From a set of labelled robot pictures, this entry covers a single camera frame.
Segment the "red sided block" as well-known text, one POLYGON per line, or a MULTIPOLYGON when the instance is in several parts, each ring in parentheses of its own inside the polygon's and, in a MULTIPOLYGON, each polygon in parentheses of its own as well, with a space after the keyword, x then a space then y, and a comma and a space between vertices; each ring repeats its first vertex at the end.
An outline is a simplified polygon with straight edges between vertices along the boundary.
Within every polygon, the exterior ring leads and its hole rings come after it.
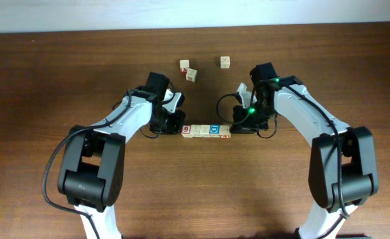
POLYGON ((231 127, 229 125, 220 125, 219 137, 225 139, 230 138, 231 137, 230 128, 231 127))

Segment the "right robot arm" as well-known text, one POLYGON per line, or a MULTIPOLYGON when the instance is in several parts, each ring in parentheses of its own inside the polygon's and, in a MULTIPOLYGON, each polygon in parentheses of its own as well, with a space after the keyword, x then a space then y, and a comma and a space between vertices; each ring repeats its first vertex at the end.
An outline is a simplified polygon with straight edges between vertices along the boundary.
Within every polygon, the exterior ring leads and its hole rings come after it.
POLYGON ((379 190, 375 144, 364 126, 351 127, 321 106, 296 76, 279 77, 271 63, 249 73, 253 89, 235 93, 231 133, 259 134, 269 119, 286 118, 311 147, 308 173, 314 199, 295 238, 336 238, 358 206, 379 190))

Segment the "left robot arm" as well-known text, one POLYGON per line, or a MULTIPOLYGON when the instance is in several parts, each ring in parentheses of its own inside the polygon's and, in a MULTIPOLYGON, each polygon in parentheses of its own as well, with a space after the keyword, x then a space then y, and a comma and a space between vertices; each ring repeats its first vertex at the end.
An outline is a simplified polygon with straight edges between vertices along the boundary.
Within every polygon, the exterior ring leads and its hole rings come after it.
POLYGON ((124 176, 125 147, 143 126, 153 137, 181 132, 184 95, 163 74, 150 72, 143 86, 128 90, 112 113, 91 126, 75 125, 58 145, 64 156, 58 191, 82 219, 87 238, 121 238, 114 204, 124 176))

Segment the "green sided wooden block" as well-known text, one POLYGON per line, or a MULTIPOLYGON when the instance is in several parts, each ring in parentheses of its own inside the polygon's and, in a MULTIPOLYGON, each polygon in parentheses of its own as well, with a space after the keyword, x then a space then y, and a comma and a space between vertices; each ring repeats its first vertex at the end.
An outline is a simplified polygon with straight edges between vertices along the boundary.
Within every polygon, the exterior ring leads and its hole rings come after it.
POLYGON ((201 137, 210 137, 210 125, 201 125, 200 127, 200 136, 201 137))

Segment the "red number 6 block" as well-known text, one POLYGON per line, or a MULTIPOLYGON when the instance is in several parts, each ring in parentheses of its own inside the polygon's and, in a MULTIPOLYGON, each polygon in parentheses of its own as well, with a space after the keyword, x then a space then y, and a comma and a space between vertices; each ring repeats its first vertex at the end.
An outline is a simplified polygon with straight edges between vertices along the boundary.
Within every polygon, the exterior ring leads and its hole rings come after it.
POLYGON ((191 125, 183 125, 181 128, 181 135, 186 138, 192 138, 191 125))

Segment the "number 1 wooden block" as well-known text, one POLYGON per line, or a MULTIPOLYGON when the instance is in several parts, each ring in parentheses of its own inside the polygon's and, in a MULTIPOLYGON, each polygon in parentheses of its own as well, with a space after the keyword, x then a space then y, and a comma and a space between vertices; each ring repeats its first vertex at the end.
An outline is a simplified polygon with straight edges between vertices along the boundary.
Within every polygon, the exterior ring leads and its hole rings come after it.
POLYGON ((201 136, 201 125, 191 125, 190 134, 192 137, 200 137, 201 136))

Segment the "blue letter D block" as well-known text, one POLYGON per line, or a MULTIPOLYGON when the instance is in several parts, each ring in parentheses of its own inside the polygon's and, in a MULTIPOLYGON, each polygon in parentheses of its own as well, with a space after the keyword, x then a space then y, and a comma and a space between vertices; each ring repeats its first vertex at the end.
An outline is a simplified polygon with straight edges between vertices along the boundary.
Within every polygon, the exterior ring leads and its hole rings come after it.
POLYGON ((211 124, 210 125, 210 128, 209 128, 210 137, 220 138, 219 132, 220 132, 220 125, 219 124, 211 124))

